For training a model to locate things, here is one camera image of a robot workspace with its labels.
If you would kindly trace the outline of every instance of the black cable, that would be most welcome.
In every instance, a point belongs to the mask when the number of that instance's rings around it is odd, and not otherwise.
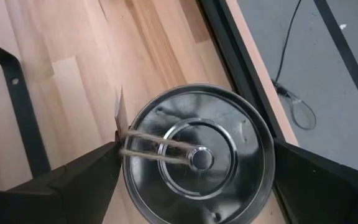
[[[317,124],[317,118],[316,118],[316,115],[315,115],[314,111],[311,109],[311,107],[307,103],[305,103],[303,100],[301,100],[298,96],[296,96],[290,90],[286,89],[284,86],[282,86],[282,85],[277,83],[278,79],[280,78],[280,75],[281,75],[281,70],[283,68],[283,62],[284,62],[284,58],[285,58],[285,51],[287,49],[287,43],[288,43],[288,39],[290,37],[292,24],[293,24],[296,12],[298,11],[298,8],[299,8],[299,5],[301,4],[301,2],[302,2],[302,0],[298,1],[298,4],[296,5],[296,8],[295,8],[295,10],[293,12],[293,15],[292,15],[292,18],[291,18],[291,21],[290,21],[290,25],[289,25],[288,31],[287,31],[287,36],[285,37],[283,50],[282,50],[282,53],[281,53],[280,65],[278,66],[277,76],[276,76],[275,80],[272,80],[272,82],[273,82],[273,85],[274,85],[274,87],[276,89],[277,94],[280,95],[280,96],[285,97],[288,100],[290,100],[289,104],[290,104],[290,107],[291,107],[291,118],[292,118],[293,122],[301,129],[312,130],[312,129],[314,129],[316,127],[316,124]],[[295,118],[295,105],[298,104],[298,103],[301,103],[301,104],[305,105],[306,108],[308,110],[310,110],[310,112],[311,112],[311,114],[313,116],[313,119],[312,119],[312,122],[311,122],[310,126],[302,126],[296,120],[296,118]]]

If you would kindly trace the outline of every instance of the wooden floor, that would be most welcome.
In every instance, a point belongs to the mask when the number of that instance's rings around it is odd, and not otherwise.
[[[114,139],[121,88],[129,120],[174,86],[230,89],[194,0],[0,0],[0,47],[22,63],[52,168]],[[30,179],[0,68],[0,190]],[[104,223],[146,223],[122,176]],[[254,223],[282,223],[274,196]]]

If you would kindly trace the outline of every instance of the wooden edge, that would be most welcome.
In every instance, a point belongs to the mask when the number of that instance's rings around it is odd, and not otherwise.
[[[229,6],[234,22],[236,23],[242,40],[244,41],[244,45],[246,46],[246,49],[251,57],[252,63],[254,64],[255,70],[260,78],[260,82],[262,83],[262,86],[266,92],[267,98],[272,105],[274,115],[277,118],[278,125],[282,130],[284,138],[286,142],[297,146],[298,140],[295,137],[290,122],[285,114],[283,105],[281,104],[280,99],[278,98],[278,95],[274,89],[273,83],[270,80],[269,73],[267,72],[264,61],[260,56],[255,41],[252,38],[252,34],[250,33],[246,20],[242,15],[238,1],[226,0],[226,3]]]

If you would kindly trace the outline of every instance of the round metal lid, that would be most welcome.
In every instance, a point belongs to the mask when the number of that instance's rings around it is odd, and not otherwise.
[[[187,85],[152,100],[131,128],[199,146],[191,152],[139,138],[126,148],[182,156],[190,165],[125,157],[131,199],[150,223],[248,223],[267,201],[274,176],[267,125],[236,94]]]

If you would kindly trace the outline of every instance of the metal container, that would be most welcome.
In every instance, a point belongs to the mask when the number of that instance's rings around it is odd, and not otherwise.
[[[131,128],[200,146],[186,154],[126,139],[127,149],[193,161],[188,166],[125,157],[129,195],[150,223],[249,223],[264,207],[273,184],[273,140],[240,96],[211,85],[174,88],[148,103]]]

